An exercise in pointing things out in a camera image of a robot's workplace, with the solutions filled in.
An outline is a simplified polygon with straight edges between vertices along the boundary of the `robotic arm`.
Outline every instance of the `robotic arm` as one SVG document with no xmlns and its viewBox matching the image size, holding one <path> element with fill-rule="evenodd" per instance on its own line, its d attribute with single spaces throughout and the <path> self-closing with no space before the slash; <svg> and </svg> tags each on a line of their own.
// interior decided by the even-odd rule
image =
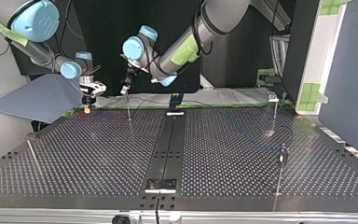
<svg viewBox="0 0 358 224">
<path fill-rule="evenodd" d="M 142 26 L 138 35 L 130 37 L 123 44 L 124 57 L 129 68 L 123 79 L 122 94 L 131 88 L 137 74 L 143 70 L 150 73 L 162 86 L 170 86 L 178 71 L 186 63 L 196 61 L 204 46 L 218 36 L 230 33 L 245 15 L 251 0 L 205 0 L 194 17 L 194 23 L 163 54 L 159 55 L 154 45 L 158 32 Z"/>
<path fill-rule="evenodd" d="M 45 41 L 57 32 L 60 13 L 49 0 L 0 0 L 0 23 L 8 29 L 25 35 L 28 42 L 25 46 L 11 41 L 17 49 L 31 58 L 41 67 L 60 71 L 67 79 L 79 79 L 80 90 L 84 96 L 82 103 L 86 112 L 95 104 L 96 97 L 106 91 L 103 83 L 94 81 L 92 55 L 86 51 L 76 53 L 75 59 L 68 59 L 55 54 Z"/>
</svg>

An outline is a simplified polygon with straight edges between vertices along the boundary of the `black backdrop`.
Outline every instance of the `black backdrop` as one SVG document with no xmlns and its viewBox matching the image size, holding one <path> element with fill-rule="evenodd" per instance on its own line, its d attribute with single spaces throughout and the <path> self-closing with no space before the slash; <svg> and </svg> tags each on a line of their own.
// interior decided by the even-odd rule
<svg viewBox="0 0 358 224">
<path fill-rule="evenodd" d="M 158 47 L 164 52 L 189 26 L 197 0 L 75 0 L 76 13 L 95 64 L 102 70 L 97 78 L 108 86 L 106 95 L 118 95 L 126 62 L 119 57 L 123 42 L 136 35 L 142 25 L 159 33 Z M 150 84 L 150 75 L 142 74 L 132 93 L 195 92 L 200 88 L 200 62 L 196 62 L 169 87 Z"/>
<path fill-rule="evenodd" d="M 280 2 L 293 18 L 296 0 Z M 118 95 L 126 67 L 119 57 L 123 42 L 145 24 L 159 32 L 158 46 L 164 52 L 190 25 L 200 1 L 75 0 L 74 4 L 87 49 L 95 64 L 102 66 L 97 79 L 108 86 L 105 95 Z M 191 64 L 169 88 L 150 84 L 150 75 L 142 74 L 132 93 L 195 92 L 200 88 L 200 72 L 215 87 L 253 87 L 257 70 L 273 67 L 271 33 L 270 22 L 250 7 L 231 34 L 215 41 L 212 55 Z"/>
</svg>

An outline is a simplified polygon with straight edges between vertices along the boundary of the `black curtain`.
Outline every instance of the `black curtain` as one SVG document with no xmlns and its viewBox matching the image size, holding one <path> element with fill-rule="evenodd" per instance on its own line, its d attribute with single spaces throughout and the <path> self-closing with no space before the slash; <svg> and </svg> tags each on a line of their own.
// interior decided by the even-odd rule
<svg viewBox="0 0 358 224">
<path fill-rule="evenodd" d="M 159 33 L 158 47 L 165 52 L 191 24 L 200 5 L 197 0 L 75 0 L 76 13 L 86 45 L 102 66 L 96 79 L 107 85 L 105 95 L 118 95 L 126 62 L 119 57 L 122 44 L 142 25 Z M 195 92 L 200 88 L 200 61 L 192 63 L 169 87 L 150 83 L 150 75 L 138 77 L 132 93 Z"/>
</svg>

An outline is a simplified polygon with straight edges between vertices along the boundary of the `gray fabric sheet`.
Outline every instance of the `gray fabric sheet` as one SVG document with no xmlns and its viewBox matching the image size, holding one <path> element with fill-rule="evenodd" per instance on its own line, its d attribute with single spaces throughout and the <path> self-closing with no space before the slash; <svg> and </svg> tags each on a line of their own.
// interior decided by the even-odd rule
<svg viewBox="0 0 358 224">
<path fill-rule="evenodd" d="M 0 98 L 0 112 L 51 123 L 81 106 L 82 93 L 76 88 L 77 79 L 69 81 L 61 75 L 44 75 Z"/>
</svg>

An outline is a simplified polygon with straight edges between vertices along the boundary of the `perforated metal table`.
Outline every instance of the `perforated metal table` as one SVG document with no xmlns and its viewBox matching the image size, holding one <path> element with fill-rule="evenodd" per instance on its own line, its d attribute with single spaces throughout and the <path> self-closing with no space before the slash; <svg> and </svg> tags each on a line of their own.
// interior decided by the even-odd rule
<svg viewBox="0 0 358 224">
<path fill-rule="evenodd" d="M 358 213 L 358 159 L 307 119 L 272 113 L 78 113 L 3 155 L 0 208 Z M 175 179 L 176 192 L 146 194 L 149 179 Z"/>
</svg>

